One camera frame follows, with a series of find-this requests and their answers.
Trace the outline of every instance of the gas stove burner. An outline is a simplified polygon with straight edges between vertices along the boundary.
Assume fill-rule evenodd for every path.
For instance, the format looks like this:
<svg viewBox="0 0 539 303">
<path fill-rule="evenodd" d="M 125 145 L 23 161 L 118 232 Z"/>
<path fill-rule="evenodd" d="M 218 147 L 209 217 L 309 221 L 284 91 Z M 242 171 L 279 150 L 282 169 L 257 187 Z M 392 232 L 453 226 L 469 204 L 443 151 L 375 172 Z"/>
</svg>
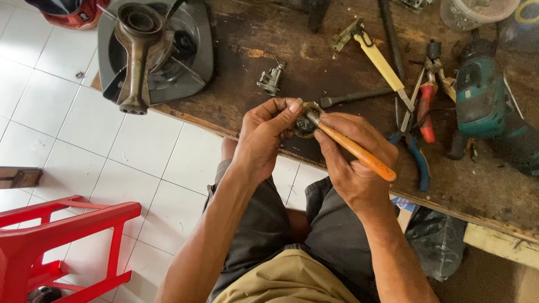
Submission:
<svg viewBox="0 0 539 303">
<path fill-rule="evenodd" d="M 180 3 L 175 12 L 170 9 Z M 118 20 L 103 14 L 99 22 L 101 86 L 103 96 L 121 111 L 145 114 L 152 105 L 188 97 L 206 86 L 213 49 L 203 0 L 119 0 L 107 10 Z M 145 61 L 134 60 L 135 46 L 146 54 Z"/>
</svg>

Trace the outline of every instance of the khaki shirt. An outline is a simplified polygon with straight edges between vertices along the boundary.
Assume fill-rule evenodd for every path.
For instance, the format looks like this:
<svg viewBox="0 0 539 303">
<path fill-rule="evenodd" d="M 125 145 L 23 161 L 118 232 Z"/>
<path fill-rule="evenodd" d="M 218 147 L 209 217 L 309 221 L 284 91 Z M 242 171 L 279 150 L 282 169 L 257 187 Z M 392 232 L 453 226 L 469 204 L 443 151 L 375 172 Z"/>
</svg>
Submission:
<svg viewBox="0 0 539 303">
<path fill-rule="evenodd" d="M 306 252 L 285 250 L 225 289 L 213 303 L 360 303 L 327 268 Z"/>
</svg>

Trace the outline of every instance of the teal drill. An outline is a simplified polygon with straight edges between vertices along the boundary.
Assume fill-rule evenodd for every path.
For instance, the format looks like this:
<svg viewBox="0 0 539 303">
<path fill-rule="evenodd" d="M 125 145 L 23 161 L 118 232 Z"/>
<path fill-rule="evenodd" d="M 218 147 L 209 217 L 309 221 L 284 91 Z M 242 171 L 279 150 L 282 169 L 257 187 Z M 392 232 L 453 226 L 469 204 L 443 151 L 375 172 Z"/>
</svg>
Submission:
<svg viewBox="0 0 539 303">
<path fill-rule="evenodd" d="M 473 35 L 457 73 L 458 132 L 448 156 L 463 158 L 468 137 L 488 139 L 499 157 L 524 174 L 539 176 L 539 131 L 507 105 L 503 75 L 494 61 L 496 43 Z"/>
</svg>

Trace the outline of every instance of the red pliers handle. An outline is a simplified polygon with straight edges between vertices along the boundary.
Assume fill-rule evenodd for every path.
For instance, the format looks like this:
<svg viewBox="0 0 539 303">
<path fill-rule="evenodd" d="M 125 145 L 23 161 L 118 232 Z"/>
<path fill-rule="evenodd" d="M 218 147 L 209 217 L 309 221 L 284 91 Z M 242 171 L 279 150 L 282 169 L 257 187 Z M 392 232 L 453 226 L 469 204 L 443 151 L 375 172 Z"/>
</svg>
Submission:
<svg viewBox="0 0 539 303">
<path fill-rule="evenodd" d="M 429 110 L 431 109 L 432 98 L 438 90 L 438 84 L 429 81 L 421 85 L 419 89 L 421 90 L 421 99 L 419 100 L 417 109 L 417 119 L 420 123 L 419 129 L 427 143 L 434 143 L 436 142 L 436 136 L 434 135 L 434 129 L 432 128 Z"/>
</svg>

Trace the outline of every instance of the gray shorts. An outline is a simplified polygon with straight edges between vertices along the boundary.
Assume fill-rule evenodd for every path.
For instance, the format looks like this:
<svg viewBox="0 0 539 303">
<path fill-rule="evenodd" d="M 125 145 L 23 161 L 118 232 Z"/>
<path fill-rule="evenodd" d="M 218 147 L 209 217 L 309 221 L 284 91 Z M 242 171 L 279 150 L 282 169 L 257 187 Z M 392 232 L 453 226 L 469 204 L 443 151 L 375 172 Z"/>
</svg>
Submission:
<svg viewBox="0 0 539 303">
<path fill-rule="evenodd" d="M 231 161 L 219 164 L 215 184 L 208 185 L 204 209 Z M 300 247 L 331 270 L 361 303 L 378 302 L 371 252 L 361 221 L 337 194 L 329 177 L 309 185 L 305 194 L 311 232 Z M 285 205 L 270 177 L 249 201 L 208 302 L 249 270 L 293 244 L 290 231 Z"/>
</svg>

